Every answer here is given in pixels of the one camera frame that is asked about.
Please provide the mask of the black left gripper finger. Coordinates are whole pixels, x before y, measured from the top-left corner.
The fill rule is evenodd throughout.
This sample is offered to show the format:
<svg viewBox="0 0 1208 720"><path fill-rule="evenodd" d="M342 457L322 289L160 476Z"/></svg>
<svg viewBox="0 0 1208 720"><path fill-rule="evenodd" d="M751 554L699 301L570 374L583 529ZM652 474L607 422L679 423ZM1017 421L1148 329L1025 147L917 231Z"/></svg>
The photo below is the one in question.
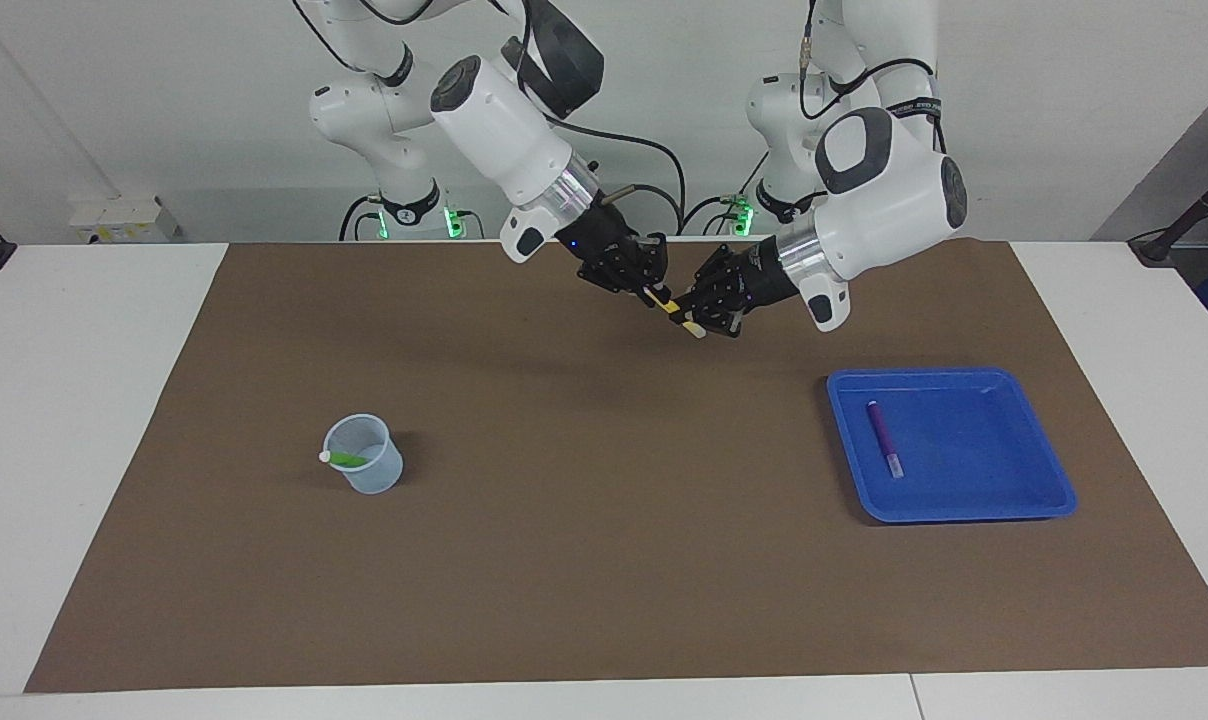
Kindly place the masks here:
<svg viewBox="0 0 1208 720"><path fill-rule="evenodd" d="M690 291L680 296L680 323L692 323L708 333L741 336L741 301L718 292Z"/></svg>
<svg viewBox="0 0 1208 720"><path fill-rule="evenodd" d="M719 245L695 273L695 295L741 295L741 259L728 245Z"/></svg>

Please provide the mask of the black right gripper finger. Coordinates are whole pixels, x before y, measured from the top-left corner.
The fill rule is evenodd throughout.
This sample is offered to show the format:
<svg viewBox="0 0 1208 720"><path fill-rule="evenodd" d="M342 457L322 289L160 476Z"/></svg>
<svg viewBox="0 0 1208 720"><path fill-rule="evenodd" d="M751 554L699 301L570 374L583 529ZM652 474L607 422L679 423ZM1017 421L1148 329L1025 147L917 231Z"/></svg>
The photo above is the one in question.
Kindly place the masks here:
<svg viewBox="0 0 1208 720"><path fill-rule="evenodd" d="M654 301L649 292L650 278L639 266L580 265L577 266L577 277L608 292L631 294L640 301Z"/></svg>
<svg viewBox="0 0 1208 720"><path fill-rule="evenodd" d="M631 290L658 291L664 288L668 268L667 237L664 234L631 236Z"/></svg>

